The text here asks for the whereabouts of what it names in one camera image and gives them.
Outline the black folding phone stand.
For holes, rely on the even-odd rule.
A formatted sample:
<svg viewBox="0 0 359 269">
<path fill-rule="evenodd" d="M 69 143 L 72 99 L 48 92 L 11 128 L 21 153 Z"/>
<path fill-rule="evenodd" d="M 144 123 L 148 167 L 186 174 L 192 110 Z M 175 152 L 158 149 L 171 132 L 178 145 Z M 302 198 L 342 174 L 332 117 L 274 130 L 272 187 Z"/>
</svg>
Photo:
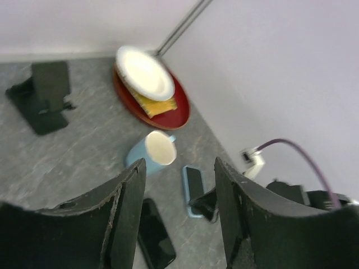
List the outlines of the black folding phone stand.
<svg viewBox="0 0 359 269">
<path fill-rule="evenodd" d="M 71 93 L 70 74 L 66 61 L 35 62 L 31 76 L 6 90 L 6 96 L 33 131 L 47 135 L 68 126 L 63 110 L 76 107 L 65 97 Z"/>
</svg>

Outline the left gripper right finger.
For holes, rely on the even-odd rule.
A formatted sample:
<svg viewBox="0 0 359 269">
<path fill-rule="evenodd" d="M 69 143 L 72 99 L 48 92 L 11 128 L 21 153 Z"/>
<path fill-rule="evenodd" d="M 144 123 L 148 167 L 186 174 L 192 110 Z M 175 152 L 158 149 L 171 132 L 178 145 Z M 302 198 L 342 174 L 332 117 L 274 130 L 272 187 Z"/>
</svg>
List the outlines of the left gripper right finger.
<svg viewBox="0 0 359 269">
<path fill-rule="evenodd" d="M 323 211 L 273 193 L 221 158 L 214 170 L 228 268 L 358 267 L 358 206 Z"/>
</svg>

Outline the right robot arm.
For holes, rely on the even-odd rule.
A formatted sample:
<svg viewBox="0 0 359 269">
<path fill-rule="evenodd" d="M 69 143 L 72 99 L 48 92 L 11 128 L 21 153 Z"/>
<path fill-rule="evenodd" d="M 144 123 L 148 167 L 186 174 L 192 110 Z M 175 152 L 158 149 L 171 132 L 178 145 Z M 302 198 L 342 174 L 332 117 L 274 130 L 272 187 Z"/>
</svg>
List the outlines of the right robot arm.
<svg viewBox="0 0 359 269">
<path fill-rule="evenodd" d="M 310 206 L 320 210 L 330 211 L 333 203 L 327 191 L 305 191 L 301 185 L 290 185 L 277 179 L 266 186 L 266 189 L 288 200 Z M 216 189 L 213 188 L 198 198 L 192 197 L 188 205 L 191 210 L 197 211 L 210 223 L 215 223 L 219 218 Z"/>
</svg>

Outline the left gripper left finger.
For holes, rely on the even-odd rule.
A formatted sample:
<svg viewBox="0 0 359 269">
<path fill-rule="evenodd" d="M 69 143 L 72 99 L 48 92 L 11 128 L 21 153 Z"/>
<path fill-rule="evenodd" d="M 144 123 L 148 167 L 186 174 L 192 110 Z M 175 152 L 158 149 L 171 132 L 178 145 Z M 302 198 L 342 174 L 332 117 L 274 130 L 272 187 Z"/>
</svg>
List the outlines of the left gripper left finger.
<svg viewBox="0 0 359 269">
<path fill-rule="evenodd" d="M 146 162 L 55 208 L 1 202 L 2 268 L 131 268 Z"/>
</svg>

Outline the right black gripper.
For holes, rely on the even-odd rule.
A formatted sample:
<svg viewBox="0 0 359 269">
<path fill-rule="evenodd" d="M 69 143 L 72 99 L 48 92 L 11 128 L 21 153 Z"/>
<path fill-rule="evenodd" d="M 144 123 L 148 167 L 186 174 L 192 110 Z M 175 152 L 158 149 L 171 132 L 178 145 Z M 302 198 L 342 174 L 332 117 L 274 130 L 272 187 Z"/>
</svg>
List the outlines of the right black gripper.
<svg viewBox="0 0 359 269">
<path fill-rule="evenodd" d="M 218 199 L 216 189 L 212 189 L 199 198 L 192 199 L 188 205 L 199 211 L 210 223 L 215 223 L 219 218 Z"/>
</svg>

